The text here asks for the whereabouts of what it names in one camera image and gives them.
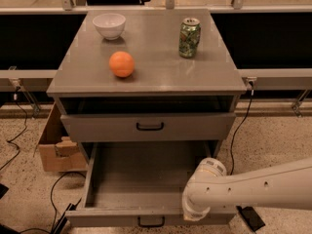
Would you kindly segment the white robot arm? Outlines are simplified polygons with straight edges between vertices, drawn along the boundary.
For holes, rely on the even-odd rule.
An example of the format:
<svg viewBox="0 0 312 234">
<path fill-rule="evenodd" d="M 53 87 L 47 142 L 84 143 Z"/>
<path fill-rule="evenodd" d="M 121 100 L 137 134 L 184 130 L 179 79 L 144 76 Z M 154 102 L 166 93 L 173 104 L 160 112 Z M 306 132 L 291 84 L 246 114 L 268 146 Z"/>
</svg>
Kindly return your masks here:
<svg viewBox="0 0 312 234">
<path fill-rule="evenodd" d="M 184 187 L 183 218 L 199 221 L 235 207 L 311 210 L 312 158 L 238 175 L 228 175 L 217 159 L 203 159 Z"/>
</svg>

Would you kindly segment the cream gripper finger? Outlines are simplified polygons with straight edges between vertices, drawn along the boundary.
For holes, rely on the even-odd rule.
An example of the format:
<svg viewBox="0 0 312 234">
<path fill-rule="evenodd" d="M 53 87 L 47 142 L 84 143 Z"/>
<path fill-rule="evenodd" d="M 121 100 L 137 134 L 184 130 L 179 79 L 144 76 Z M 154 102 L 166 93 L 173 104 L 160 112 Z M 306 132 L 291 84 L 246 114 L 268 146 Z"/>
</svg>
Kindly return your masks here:
<svg viewBox="0 0 312 234">
<path fill-rule="evenodd" d="M 205 214 L 183 214 L 183 219 L 186 221 L 199 221 L 205 217 Z"/>
</svg>

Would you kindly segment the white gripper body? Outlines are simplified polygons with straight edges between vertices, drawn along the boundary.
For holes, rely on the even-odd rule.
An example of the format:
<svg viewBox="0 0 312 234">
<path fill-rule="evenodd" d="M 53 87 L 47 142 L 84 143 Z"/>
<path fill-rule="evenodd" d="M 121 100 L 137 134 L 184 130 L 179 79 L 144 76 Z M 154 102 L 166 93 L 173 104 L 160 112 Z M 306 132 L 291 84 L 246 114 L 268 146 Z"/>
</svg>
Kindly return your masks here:
<svg viewBox="0 0 312 234">
<path fill-rule="evenodd" d="M 211 191 L 208 181 L 226 174 L 225 166 L 217 159 L 203 159 L 184 187 L 181 199 L 183 213 L 207 215 L 211 210 L 207 199 L 207 193 Z"/>
</svg>

